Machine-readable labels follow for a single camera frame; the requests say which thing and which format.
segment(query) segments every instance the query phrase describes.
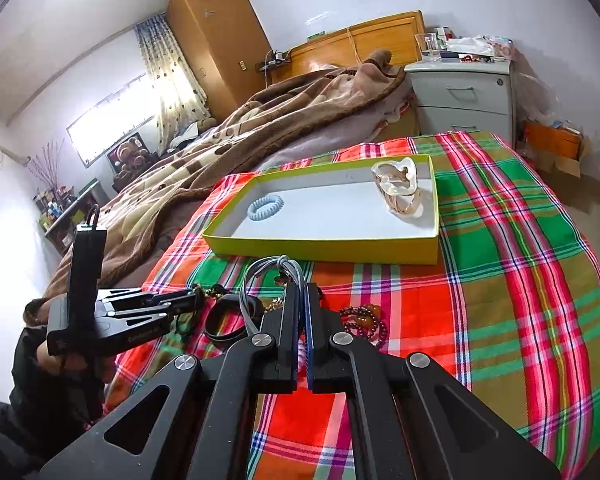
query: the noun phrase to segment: nightstand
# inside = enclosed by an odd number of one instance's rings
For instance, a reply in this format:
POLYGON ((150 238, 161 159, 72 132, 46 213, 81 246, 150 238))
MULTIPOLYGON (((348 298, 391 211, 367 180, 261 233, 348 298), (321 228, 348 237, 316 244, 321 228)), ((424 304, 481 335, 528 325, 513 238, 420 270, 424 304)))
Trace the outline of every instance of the nightstand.
POLYGON ((413 63, 411 76, 422 135, 485 131, 514 147, 515 106, 510 61, 413 63))

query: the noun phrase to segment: plaid bedsheet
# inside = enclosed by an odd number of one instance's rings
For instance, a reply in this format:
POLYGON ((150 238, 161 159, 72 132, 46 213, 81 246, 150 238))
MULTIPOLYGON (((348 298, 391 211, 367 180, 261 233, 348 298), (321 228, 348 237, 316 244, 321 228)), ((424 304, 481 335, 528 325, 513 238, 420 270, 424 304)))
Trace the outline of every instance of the plaid bedsheet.
MULTIPOLYGON (((380 305, 389 330, 384 351, 430 354, 573 478, 600 446, 600 267, 539 177, 497 137, 459 132, 360 144, 269 171, 410 153, 433 158, 438 264, 301 262, 305 275, 328 308, 380 305)), ((252 259, 215 256, 201 232, 253 176, 234 174, 218 184, 146 289, 196 282, 237 290, 252 259)), ((250 293, 279 296, 275 275, 250 293)), ((202 325, 186 346, 171 333, 119 356, 106 407, 183 351, 218 354, 202 325)), ((301 387, 291 396, 260 396, 248 478, 354 478, 344 394, 314 396, 301 387)))

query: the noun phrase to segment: drawer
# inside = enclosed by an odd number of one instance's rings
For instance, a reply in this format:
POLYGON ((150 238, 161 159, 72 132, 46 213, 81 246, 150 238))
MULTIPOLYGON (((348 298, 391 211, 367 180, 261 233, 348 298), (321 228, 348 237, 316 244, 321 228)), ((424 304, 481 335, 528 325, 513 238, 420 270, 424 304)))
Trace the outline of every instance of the drawer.
POLYGON ((513 142, 513 118, 510 115, 459 110, 456 108, 418 108, 421 135, 433 135, 449 130, 484 131, 496 134, 509 146, 513 142))
POLYGON ((509 76, 476 72, 413 72, 420 106, 511 114, 509 76))

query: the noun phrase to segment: cardboard box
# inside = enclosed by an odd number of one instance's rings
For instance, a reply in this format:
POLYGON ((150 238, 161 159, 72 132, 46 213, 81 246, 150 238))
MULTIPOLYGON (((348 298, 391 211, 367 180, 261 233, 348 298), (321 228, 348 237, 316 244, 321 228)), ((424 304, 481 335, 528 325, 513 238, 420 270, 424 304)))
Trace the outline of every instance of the cardboard box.
POLYGON ((216 254, 372 264, 435 264, 438 192, 429 155, 387 156, 264 173, 252 178, 202 233, 216 254), (414 215, 391 212, 371 167, 382 160, 416 163, 422 204, 414 215), (282 209, 248 218, 254 200, 270 194, 282 209))
POLYGON ((526 121, 525 139, 536 150, 555 153, 564 158, 578 158, 582 136, 563 128, 543 126, 535 121, 526 121))
POLYGON ((580 161, 590 152, 590 140, 582 137, 576 158, 568 158, 555 153, 534 148, 534 164, 539 170, 551 173, 557 171, 580 178, 580 161))

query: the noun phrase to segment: black wristband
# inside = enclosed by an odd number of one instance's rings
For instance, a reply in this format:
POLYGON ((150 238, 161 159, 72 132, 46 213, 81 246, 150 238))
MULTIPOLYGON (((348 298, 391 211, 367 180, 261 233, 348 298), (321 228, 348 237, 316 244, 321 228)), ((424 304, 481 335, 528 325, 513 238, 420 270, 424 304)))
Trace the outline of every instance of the black wristband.
MULTIPOLYGON (((247 296, 247 300, 249 317, 256 326, 259 326, 264 316, 262 302, 255 296, 247 296)), ((247 335, 247 329, 244 325, 228 334, 218 334, 218 330, 222 325, 222 318, 230 311, 240 313, 240 301, 237 294, 225 294, 216 301, 216 304, 206 316, 205 336, 216 348, 222 350, 229 348, 229 346, 247 335)))

